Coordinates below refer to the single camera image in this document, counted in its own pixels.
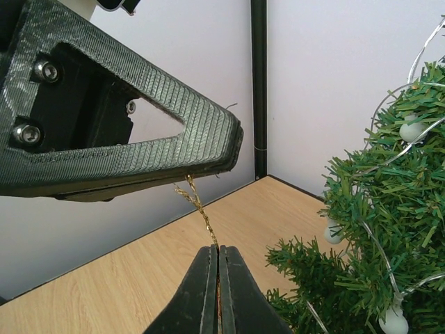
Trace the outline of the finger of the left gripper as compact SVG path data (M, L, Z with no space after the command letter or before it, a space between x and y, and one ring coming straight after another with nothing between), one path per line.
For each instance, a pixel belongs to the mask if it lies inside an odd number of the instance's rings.
M1 195L76 202L233 169L240 120L59 1L1 2Z

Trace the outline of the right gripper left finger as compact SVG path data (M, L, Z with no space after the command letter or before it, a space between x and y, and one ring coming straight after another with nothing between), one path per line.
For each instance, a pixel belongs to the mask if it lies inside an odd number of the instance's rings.
M145 334L218 332L218 251L199 249L177 291Z

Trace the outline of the red ball ornament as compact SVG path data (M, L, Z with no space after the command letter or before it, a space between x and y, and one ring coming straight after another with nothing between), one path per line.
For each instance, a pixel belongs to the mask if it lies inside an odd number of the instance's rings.
M213 242L213 244L216 246L217 249L219 249L219 243L217 236L210 224L209 216L204 210L204 205L202 204L202 201L197 193L197 188L194 183L194 179L192 175L186 175L185 180L187 184L189 185L192 193L187 192L185 189L181 188L180 186L175 184L175 192L179 195L181 195L185 200L187 200L190 204L192 204L196 210L200 213L202 219L204 220L205 228L207 232L209 233L209 236Z

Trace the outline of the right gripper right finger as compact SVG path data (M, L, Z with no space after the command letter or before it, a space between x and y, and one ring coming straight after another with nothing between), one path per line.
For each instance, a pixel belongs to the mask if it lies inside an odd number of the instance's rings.
M291 333L255 282L235 246L220 247L220 313L223 333Z

